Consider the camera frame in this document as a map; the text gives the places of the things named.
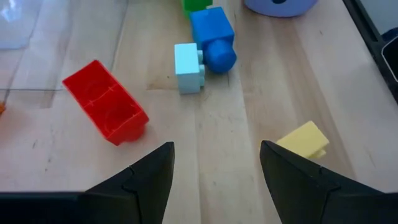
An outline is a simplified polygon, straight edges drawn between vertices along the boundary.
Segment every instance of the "blue lego brick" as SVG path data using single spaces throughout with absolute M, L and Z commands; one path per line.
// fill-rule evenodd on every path
M 181 94 L 198 93 L 205 84 L 203 52 L 197 44 L 174 45 L 175 75 Z
M 192 37 L 203 50 L 203 61 L 215 73 L 229 71 L 236 61 L 234 31 L 221 7 L 190 14 Z
M 205 50 L 216 39 L 233 44 L 235 33 L 222 7 L 192 12 L 190 18 L 192 36 L 199 49 Z

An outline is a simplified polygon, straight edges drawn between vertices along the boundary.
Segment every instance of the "lego brick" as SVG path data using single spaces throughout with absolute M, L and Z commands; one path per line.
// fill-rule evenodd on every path
M 229 71 L 236 61 L 234 31 L 221 7 L 190 14 L 192 36 L 203 50 L 204 62 L 215 73 Z
M 326 154 L 324 147 L 329 144 L 329 140 L 314 122 L 309 121 L 278 140 L 277 144 L 304 158 L 314 159 Z
M 205 84 L 203 52 L 193 44 L 174 45 L 175 75 L 181 94 L 198 93 Z
M 118 146 L 144 133 L 148 116 L 101 62 L 91 62 L 63 84 L 111 143 Z
M 184 11 L 195 12 L 206 9 L 213 4 L 213 0 L 182 0 L 182 9 Z
M 199 49 L 205 50 L 207 45 L 216 39 L 233 44 L 235 33 L 222 7 L 192 12 L 190 18 L 193 39 Z

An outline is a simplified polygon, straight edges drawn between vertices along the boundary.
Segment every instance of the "red lego brick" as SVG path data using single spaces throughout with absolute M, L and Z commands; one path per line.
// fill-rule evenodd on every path
M 98 60 L 64 79 L 63 84 L 111 143 L 118 146 L 144 134 L 149 121 L 145 111 Z

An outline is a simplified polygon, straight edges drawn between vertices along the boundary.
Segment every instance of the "wooden surface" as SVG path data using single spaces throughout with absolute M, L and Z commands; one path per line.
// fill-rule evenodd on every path
M 164 223 L 280 223 L 260 141 L 308 120 L 331 142 L 317 163 L 398 190 L 398 106 L 343 2 L 320 0 L 293 19 L 260 16 L 238 0 L 214 5 L 233 25 L 238 61 L 226 76 L 208 73 L 200 94 L 180 96 L 173 48 L 192 41 L 180 1 L 130 0 L 113 74 L 150 118 L 134 143 L 106 142 L 66 91 L 10 91 L 0 119 L 0 190 L 85 190 L 174 141 Z M 89 57 L 84 48 L 66 52 L 72 62 Z

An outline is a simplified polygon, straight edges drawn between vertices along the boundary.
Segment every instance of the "plastic sheet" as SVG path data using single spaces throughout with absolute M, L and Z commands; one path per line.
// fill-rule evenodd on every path
M 94 59 L 112 69 L 127 0 L 0 0 L 0 90 L 61 90 Z

